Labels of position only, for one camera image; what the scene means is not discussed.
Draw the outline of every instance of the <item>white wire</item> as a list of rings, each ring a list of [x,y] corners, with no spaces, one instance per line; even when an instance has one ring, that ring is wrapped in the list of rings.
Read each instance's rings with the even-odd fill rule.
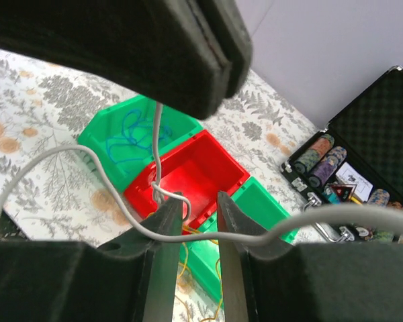
[[[78,150],[86,152],[94,161],[100,177],[103,179],[106,188],[112,194],[116,200],[118,207],[122,213],[127,217],[130,224],[134,229],[144,234],[150,239],[157,240],[159,242],[171,242],[171,243],[183,243],[193,242],[196,240],[208,240],[208,239],[223,239],[231,242],[239,242],[249,246],[262,246],[266,245],[275,238],[282,236],[283,234],[314,223],[329,223],[329,224],[342,224],[354,222],[360,225],[375,226],[386,231],[393,231],[394,233],[403,234],[403,214],[396,209],[377,207],[373,205],[354,205],[354,204],[340,204],[340,205],[326,205],[309,209],[305,213],[294,215],[287,219],[284,219],[277,223],[273,228],[263,235],[243,235],[239,233],[198,233],[191,235],[179,235],[179,236],[167,236],[159,233],[155,233],[145,227],[131,216],[128,212],[124,202],[121,200],[119,193],[114,188],[113,184],[106,176],[101,162],[95,152],[86,146],[71,145],[71,146],[59,146],[50,149],[33,160],[29,161],[6,185],[3,192],[0,195],[0,216],[3,212],[3,206],[18,182],[39,162],[45,158],[62,151]]]
[[[155,106],[155,114],[154,114],[154,130],[152,132],[152,154],[154,155],[155,167],[156,167],[156,178],[155,182],[152,182],[151,185],[154,189],[152,193],[152,197],[157,205],[160,205],[164,202],[164,195],[175,198],[183,201],[187,204],[187,212],[183,218],[183,220],[187,220],[189,215],[191,214],[191,203],[184,196],[176,195],[175,193],[171,193],[160,187],[161,181],[161,159],[159,152],[159,136],[160,136],[160,122],[161,122],[161,113],[163,112],[163,104],[158,103]]]

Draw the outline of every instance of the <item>black foam padding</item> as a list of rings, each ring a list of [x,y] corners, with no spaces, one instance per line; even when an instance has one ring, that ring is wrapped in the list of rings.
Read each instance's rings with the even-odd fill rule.
[[[246,235],[261,235],[266,230],[251,218],[246,216],[236,203],[223,192],[218,193],[218,231],[230,233],[243,233]],[[249,248],[240,243],[219,239],[222,292],[224,296],[224,314],[227,321],[276,321],[274,319],[260,319],[260,310],[272,309],[272,304],[260,307],[255,293],[254,274],[252,271],[253,253]],[[265,258],[275,258],[284,254],[292,246],[288,243],[275,240],[272,244],[260,248],[258,255]],[[272,294],[266,292],[266,299]]]
[[[142,224],[180,235],[182,202],[170,198]],[[170,322],[179,244],[134,228],[94,249],[82,242],[0,242],[2,321]]]
[[[217,2],[218,12],[229,12]],[[234,31],[244,28],[240,16],[226,17],[213,24],[223,45],[196,0],[0,0],[0,48],[102,76],[205,119],[247,75],[241,58],[251,44]],[[226,56],[236,61],[232,78]]]
[[[222,193],[218,231],[265,230]],[[219,246],[227,321],[403,322],[403,245]]]
[[[232,97],[246,80],[251,65],[251,38],[234,0],[197,0],[197,4],[232,64],[226,93]]]
[[[25,240],[26,236],[21,229],[12,221],[9,215],[3,210],[0,216],[0,239]]]
[[[403,198],[403,70],[385,73],[329,128]]]

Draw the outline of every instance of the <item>leaf pattern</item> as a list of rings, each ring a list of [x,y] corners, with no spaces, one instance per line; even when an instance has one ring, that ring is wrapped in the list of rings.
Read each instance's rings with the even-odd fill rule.
[[[74,144],[99,110],[134,95],[95,75],[0,50],[0,138],[9,144],[0,146],[0,193],[29,160],[55,146]],[[202,124],[285,210],[299,211],[303,200],[278,167],[286,151],[293,152],[317,131],[302,114],[250,71],[241,91]],[[272,134],[275,146],[267,139]],[[94,246],[115,238],[124,227],[110,211],[90,203],[93,192],[101,189],[95,165],[85,153],[51,156],[12,192],[6,206],[12,220],[1,218],[0,238],[74,239]],[[296,241],[322,239],[304,228]],[[175,301],[175,322],[200,321],[216,312],[217,304],[197,283],[189,293],[177,290],[176,295],[182,302]],[[222,311],[216,320],[224,321]]]

